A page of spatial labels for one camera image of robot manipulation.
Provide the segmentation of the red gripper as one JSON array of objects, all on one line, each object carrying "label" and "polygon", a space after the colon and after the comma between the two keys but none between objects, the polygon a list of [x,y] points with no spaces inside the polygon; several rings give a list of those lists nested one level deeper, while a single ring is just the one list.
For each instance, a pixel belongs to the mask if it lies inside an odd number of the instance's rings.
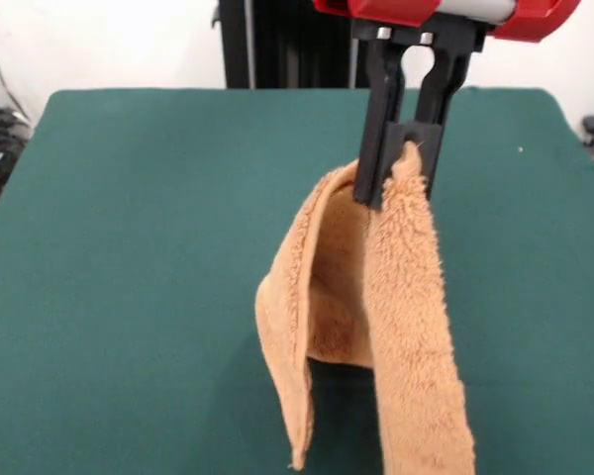
[{"label": "red gripper", "polygon": [[[497,39],[538,43],[559,29],[579,4],[579,0],[316,1],[315,9],[321,13],[356,19],[352,35],[367,47],[370,94],[354,201],[370,209],[382,207],[385,180],[406,142],[417,145],[426,193],[432,193],[450,102],[466,78],[471,56],[483,49],[484,24]],[[427,23],[438,15],[480,23]],[[399,123],[406,85],[402,56],[415,46],[430,48],[434,65],[422,81],[413,119]]]}]

